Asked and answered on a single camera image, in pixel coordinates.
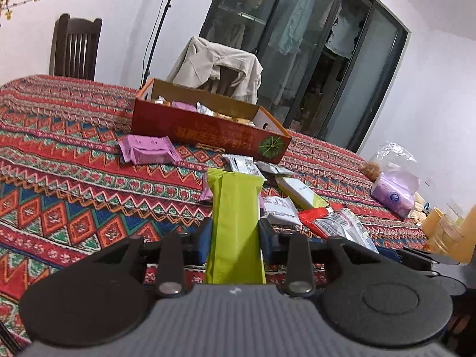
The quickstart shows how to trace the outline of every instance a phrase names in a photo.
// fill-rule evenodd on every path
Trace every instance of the green circular logo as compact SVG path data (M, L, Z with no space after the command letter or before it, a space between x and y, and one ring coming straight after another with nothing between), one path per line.
M266 158L279 156L284 149L284 141L281 137L269 136L259 144L258 153Z

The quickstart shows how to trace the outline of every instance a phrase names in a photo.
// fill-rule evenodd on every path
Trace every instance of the red paper box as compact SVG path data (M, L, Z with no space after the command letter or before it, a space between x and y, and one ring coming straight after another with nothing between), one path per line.
M256 127L154 103L153 100L159 96L169 102L194 106L200 102L217 113L249 119ZM292 138L262 106L160 79L150 79L137 94L132 134L168 136L174 142L209 145L222 148L226 153L251 156L275 164L281 161Z

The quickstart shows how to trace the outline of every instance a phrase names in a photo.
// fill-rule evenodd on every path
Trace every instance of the wooden chair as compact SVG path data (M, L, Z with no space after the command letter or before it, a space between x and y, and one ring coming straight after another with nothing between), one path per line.
M55 29L54 75L94 80L102 19L94 22L64 13Z
M237 77L238 72L221 65L220 80L209 79L204 84L202 84L200 88L202 90L210 91L212 93L232 96L235 91L235 88L232 87L231 84L235 81Z

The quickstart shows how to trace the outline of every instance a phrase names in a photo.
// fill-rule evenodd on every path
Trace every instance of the floor lamp pole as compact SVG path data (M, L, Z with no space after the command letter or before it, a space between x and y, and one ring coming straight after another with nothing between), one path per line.
M148 76L151 74L149 69L151 67L152 57L154 56L155 46L157 45L157 39L159 38L160 30L162 29L162 24L164 23L164 20L165 20L165 15L167 14L168 9L172 6L170 5L171 1L172 0L167 1L162 17L160 18L159 28L157 28L157 32L155 33L155 38L154 38L154 42L152 43L151 53L149 54L149 59L147 61L147 68L146 68L146 71L144 72L144 77L142 78L142 83L140 85L141 88L144 87L144 85L147 82Z

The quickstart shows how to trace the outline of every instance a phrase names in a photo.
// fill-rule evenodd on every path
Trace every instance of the red geometric pattern fabric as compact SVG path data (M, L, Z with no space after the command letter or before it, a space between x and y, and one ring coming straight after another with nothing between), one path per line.
M211 216L211 205L197 200L207 168L226 167L220 153L176 145L177 165L121 162L117 140L130 131L135 94L57 76L0 88L0 318L20 343L28 338L17 303L31 283L129 235L160 240ZM376 243L422 246L425 236L411 221L370 197L360 157L292 135L282 165L330 202L347 203ZM282 193L266 184L262 195ZM267 268L268 282L284 275L284 267ZM202 279L202 267L187 269L189 283Z

